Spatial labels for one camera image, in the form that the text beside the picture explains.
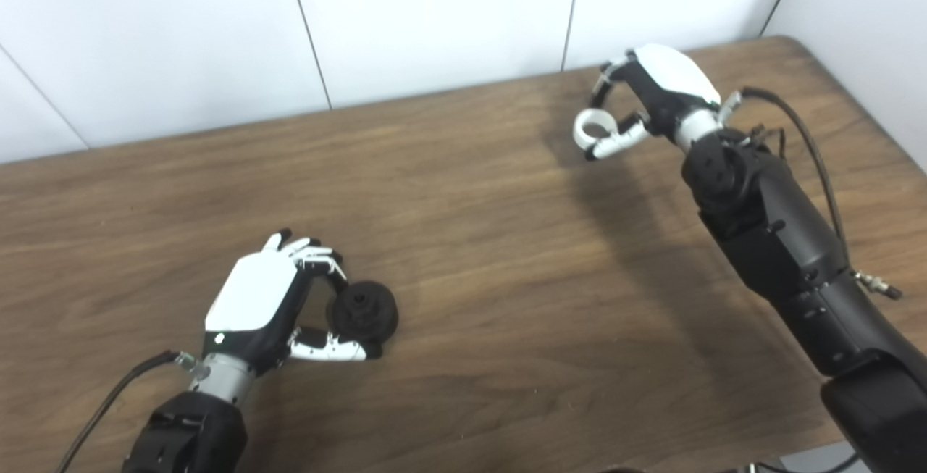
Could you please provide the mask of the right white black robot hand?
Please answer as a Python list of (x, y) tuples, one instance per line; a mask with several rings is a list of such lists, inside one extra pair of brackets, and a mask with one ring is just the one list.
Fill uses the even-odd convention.
[[(643, 108), (622, 120), (605, 111), (616, 85), (632, 90)], [(573, 139), (588, 160), (628, 150), (648, 136), (663, 137), (684, 153), (721, 130), (721, 95), (688, 55), (646, 44), (600, 68), (586, 109), (576, 115)]]

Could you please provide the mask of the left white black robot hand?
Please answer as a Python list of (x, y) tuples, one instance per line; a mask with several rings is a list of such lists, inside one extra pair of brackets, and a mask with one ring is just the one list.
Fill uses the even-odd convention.
[(259, 251), (235, 262), (206, 314), (203, 356), (238, 359), (255, 377), (288, 359), (381, 359), (379, 342), (349, 338), (334, 327), (298, 325), (315, 280), (324, 279), (337, 293), (350, 282), (333, 248), (313, 238), (289, 241), (289, 235), (289, 229), (272, 233)]

